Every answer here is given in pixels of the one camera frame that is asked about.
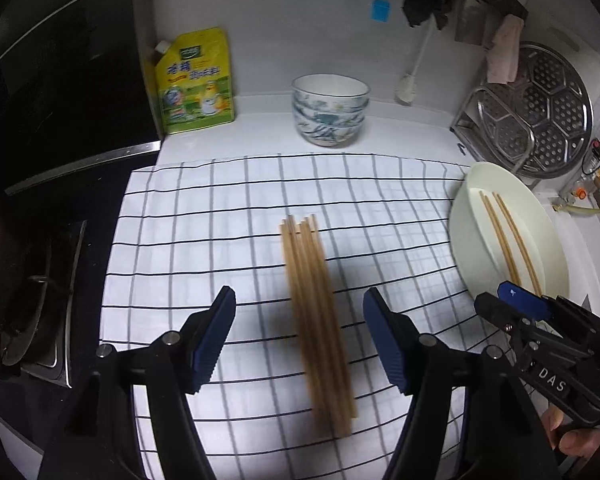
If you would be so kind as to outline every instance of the human hand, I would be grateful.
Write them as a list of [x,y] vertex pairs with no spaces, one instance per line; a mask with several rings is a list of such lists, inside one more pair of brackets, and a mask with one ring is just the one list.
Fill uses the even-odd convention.
[[558,446],[558,449],[567,456],[580,456],[588,460],[600,447],[600,430],[597,428],[568,431],[558,442],[555,430],[562,424],[564,413],[552,404],[542,414],[541,420],[551,448],[555,449]]

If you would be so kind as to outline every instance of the ceramic bowl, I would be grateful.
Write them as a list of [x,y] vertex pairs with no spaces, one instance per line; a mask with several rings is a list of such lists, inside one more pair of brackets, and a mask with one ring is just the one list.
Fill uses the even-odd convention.
[[293,98],[306,108],[326,113],[364,113],[369,86],[337,74],[310,74],[292,83]]
[[302,103],[293,100],[294,111],[302,115],[305,119],[324,124],[325,126],[336,126],[337,128],[348,128],[356,126],[365,119],[364,110],[360,112],[322,112],[304,106]]
[[296,129],[306,140],[318,146],[327,146],[333,148],[344,144],[351,140],[362,127],[362,122],[354,126],[346,126],[339,128],[337,126],[329,126],[311,119],[307,119],[304,115],[294,109],[294,119],[296,121]]

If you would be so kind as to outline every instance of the bolt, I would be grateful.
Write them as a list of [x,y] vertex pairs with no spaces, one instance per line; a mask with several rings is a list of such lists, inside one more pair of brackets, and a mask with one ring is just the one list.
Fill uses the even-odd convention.
[[180,341],[180,333],[175,330],[170,330],[169,332],[165,332],[162,334],[162,342],[167,345],[175,345],[178,341]]
[[431,334],[422,334],[418,338],[418,341],[421,345],[424,346],[435,346],[438,343],[436,336]]
[[502,357],[502,349],[496,345],[489,345],[486,348],[487,355],[491,359],[500,359]]
[[113,352],[113,345],[109,343],[101,344],[96,348],[96,355],[100,358],[108,356],[111,352]]

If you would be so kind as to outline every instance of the white tiled wall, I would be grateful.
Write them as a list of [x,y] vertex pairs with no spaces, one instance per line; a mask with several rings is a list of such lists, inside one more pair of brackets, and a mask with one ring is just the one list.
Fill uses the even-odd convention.
[[[387,23],[370,18],[372,0],[154,0],[158,38],[220,26],[227,31],[238,95],[290,91],[297,76],[336,72],[364,80],[376,100],[394,101],[424,27],[410,28],[402,0]],[[454,41],[455,21],[434,32],[418,76],[416,106],[455,113],[484,51]]]

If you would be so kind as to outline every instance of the blue gripper pad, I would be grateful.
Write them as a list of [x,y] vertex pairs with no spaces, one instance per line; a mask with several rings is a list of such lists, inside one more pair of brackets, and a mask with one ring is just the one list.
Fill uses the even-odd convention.
[[404,353],[386,318],[386,313],[390,315],[392,313],[384,303],[384,300],[379,297],[379,293],[372,289],[365,292],[362,300],[362,311],[365,316],[366,325],[369,328],[369,332],[371,332],[371,337],[378,350],[378,356],[380,357],[382,368],[384,368],[384,373],[386,373],[386,378],[391,384],[398,386],[398,390],[403,394],[409,387],[409,381],[404,374]]
[[194,392],[197,392],[203,384],[207,384],[214,372],[220,351],[234,322],[235,292],[228,286],[224,286],[209,309],[209,314],[213,317],[209,320],[206,332],[193,355],[192,390]]
[[498,298],[509,303],[520,314],[533,321],[548,321],[551,313],[542,298],[511,282],[502,282],[498,287]]

